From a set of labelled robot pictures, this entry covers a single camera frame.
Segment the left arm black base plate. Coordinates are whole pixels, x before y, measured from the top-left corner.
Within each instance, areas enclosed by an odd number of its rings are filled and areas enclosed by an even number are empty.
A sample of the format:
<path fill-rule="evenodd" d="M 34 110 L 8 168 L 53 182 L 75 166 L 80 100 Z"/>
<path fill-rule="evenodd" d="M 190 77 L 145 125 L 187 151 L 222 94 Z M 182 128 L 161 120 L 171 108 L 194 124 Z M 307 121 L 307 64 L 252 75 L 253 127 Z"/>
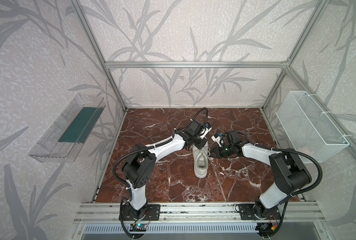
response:
<path fill-rule="evenodd" d="M 161 205 L 146 204 L 140 210 L 135 210 L 130 204 L 120 207 L 120 220 L 123 221 L 158 221 L 161 213 Z"/>

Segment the white sneaker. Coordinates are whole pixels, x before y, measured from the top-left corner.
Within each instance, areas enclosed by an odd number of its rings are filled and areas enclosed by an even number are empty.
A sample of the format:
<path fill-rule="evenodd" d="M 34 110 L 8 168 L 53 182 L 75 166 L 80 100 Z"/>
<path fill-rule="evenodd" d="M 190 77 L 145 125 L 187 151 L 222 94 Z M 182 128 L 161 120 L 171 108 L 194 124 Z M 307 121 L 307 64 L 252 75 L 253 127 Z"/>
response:
<path fill-rule="evenodd" d="M 205 178 L 207 176 L 209 168 L 209 156 L 210 149 L 208 143 L 205 143 L 201 149 L 193 146 L 194 171 L 196 177 L 199 179 Z"/>

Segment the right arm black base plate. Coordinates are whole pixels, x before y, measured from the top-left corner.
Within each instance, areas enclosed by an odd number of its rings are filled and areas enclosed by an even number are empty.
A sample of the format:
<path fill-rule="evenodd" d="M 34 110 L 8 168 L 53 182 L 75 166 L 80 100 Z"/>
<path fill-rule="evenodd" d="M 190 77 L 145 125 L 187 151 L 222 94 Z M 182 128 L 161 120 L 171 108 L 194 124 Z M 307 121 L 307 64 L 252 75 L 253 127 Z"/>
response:
<path fill-rule="evenodd" d="M 241 220 L 279 220 L 281 218 L 278 207 L 266 210 L 256 207 L 255 204 L 238 204 L 235 210 L 240 214 Z"/>

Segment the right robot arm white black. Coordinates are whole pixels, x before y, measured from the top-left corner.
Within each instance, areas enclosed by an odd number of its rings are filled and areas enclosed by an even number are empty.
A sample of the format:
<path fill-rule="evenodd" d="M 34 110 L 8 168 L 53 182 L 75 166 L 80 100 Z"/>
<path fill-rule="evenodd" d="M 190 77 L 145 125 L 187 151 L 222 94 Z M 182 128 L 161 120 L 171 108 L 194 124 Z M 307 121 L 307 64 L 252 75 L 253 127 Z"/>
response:
<path fill-rule="evenodd" d="M 277 150 L 243 141 L 241 133 L 230 131 L 226 134 L 215 134 L 212 140 L 217 143 L 211 151 L 211 157 L 222 159 L 231 156 L 254 159 L 271 167 L 274 183 L 255 200 L 255 206 L 262 211 L 270 210 L 283 204 L 296 191 L 312 181 L 298 152 L 293 149 Z"/>

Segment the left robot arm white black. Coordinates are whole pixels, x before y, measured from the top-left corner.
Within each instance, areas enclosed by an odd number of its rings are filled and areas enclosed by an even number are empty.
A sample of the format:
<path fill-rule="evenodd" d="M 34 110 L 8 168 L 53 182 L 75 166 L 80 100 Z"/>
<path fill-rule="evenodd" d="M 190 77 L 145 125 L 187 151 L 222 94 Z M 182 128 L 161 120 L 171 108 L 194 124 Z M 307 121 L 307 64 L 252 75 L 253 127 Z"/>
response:
<path fill-rule="evenodd" d="M 156 163 L 164 157 L 195 146 L 203 148 L 206 135 L 210 132 L 210 123 L 201 124 L 195 120 L 181 130 L 174 130 L 172 136 L 149 145 L 137 144 L 124 158 L 123 182 L 129 191 L 128 203 L 132 211 L 140 212 L 147 207 L 146 184 L 151 179 Z"/>

